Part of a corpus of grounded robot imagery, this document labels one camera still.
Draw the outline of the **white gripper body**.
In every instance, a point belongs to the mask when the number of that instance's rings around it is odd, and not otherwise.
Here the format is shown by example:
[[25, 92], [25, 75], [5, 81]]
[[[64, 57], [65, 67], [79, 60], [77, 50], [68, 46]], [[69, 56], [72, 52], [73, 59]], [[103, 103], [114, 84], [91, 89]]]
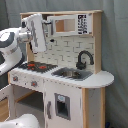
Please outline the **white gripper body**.
[[23, 18], [22, 28], [24, 31], [30, 31], [32, 35], [31, 45], [34, 53], [44, 52], [46, 50], [46, 39], [43, 29], [43, 18], [41, 14], [33, 14]]

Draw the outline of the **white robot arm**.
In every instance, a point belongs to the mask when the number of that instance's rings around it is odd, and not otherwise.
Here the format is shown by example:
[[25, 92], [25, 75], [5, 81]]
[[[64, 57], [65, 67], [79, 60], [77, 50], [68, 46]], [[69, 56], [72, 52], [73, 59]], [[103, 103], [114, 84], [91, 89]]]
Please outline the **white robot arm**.
[[0, 31], [0, 52], [4, 58], [4, 62], [0, 64], [0, 76], [23, 63], [20, 43], [30, 43], [33, 53], [46, 50], [43, 23], [41, 14], [33, 14], [23, 18], [20, 27]]

